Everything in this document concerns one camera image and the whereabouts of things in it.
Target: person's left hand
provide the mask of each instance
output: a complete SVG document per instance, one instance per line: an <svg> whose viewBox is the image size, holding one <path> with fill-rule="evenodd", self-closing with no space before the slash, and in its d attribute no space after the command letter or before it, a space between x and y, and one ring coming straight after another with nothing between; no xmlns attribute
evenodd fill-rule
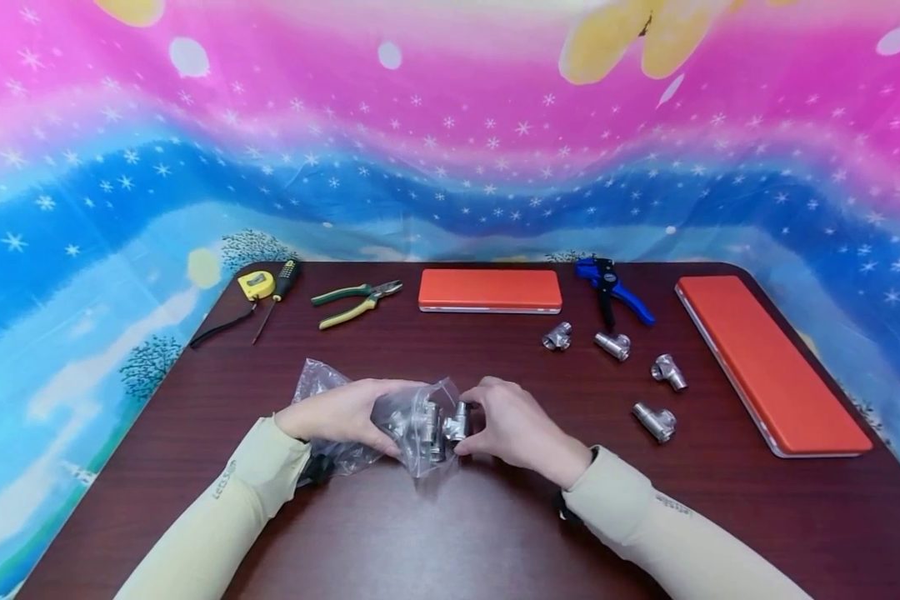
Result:
<svg viewBox="0 0 900 600"><path fill-rule="evenodd" d="M329 392L318 393L278 412L273 421L284 433L309 442L360 442L393 458L400 456L396 443L370 422L377 398L407 387L422 386L400 379L361 379Z"/></svg>

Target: screwdriver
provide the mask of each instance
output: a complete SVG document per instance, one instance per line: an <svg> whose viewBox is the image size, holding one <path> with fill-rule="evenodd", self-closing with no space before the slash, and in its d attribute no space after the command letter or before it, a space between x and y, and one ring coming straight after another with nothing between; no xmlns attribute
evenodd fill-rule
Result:
<svg viewBox="0 0 900 600"><path fill-rule="evenodd" d="M254 343L260 338L260 334L263 333L264 328L267 326L267 321L269 321L269 316L273 312L274 306L276 303L279 303L287 296L287 292L290 291L290 288L293 287L293 284L297 282L297 277L300 274L300 263L296 260L287 260L282 269L280 269L279 276L276 277L276 289L273 290L273 302L271 302L271 307L267 309L267 316L264 317L264 322L260 323L260 328L257 329L257 334L253 336L253 341L250 342L250 346L253 346Z"/></svg>

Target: tabletop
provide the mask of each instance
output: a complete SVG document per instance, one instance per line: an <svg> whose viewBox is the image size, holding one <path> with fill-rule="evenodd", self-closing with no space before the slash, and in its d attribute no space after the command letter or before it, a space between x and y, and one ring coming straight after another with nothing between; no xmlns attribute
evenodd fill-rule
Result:
<svg viewBox="0 0 900 600"><path fill-rule="evenodd" d="M290 402L306 358L351 379L449 375L461 390L487 374L516 381L568 433L612 449L815 598L900 598L893 455L867 428L875 448L858 458L774 457L673 292L688 274L739 274L825 373L748 274L720 263L618 265L657 324L645 327L617 305L617 331L632 339L631 357L617 362L593 343L599 309L572 265L479 265L555 269L563 294L556 316L421 313L426 266L449 265L306 263L256 346L261 315L186 349L18 598L111 598L255 419ZM310 297L394 278L404 289L376 310L318 331L320 318L357 301L313 308ZM246 306L231 282L200 331ZM572 346L549 352L541 336L564 320L574 328ZM688 381L679 396L648 373L661 353L673 355ZM635 421L637 402L675 413L669 443L658 446ZM555 492L536 474L477 458L424 494L395 462L377 462L299 491L262 532L227 598L666 597L587 530L557 518Z"/></svg>

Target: person's right hand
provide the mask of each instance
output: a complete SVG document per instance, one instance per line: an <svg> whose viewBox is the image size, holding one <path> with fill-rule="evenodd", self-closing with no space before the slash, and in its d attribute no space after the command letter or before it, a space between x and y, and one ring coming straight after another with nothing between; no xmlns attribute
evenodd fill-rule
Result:
<svg viewBox="0 0 900 600"><path fill-rule="evenodd" d="M523 387L484 377L460 399L482 406L487 428L458 443L457 455L492 454L514 467L536 470L564 490L590 466L589 448L563 433Z"/></svg>

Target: screwdriver handle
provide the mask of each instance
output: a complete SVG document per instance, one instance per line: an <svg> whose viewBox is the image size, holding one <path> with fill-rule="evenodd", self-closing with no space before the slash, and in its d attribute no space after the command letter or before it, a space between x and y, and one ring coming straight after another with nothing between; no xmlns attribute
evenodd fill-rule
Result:
<svg viewBox="0 0 900 600"><path fill-rule="evenodd" d="M276 277L276 289L273 290L272 297L275 303L282 301L283 297L290 291L290 288L293 287L293 284L297 283L299 274L300 263L298 261L287 260L283 264L282 269L280 269L280 274Z"/></svg>

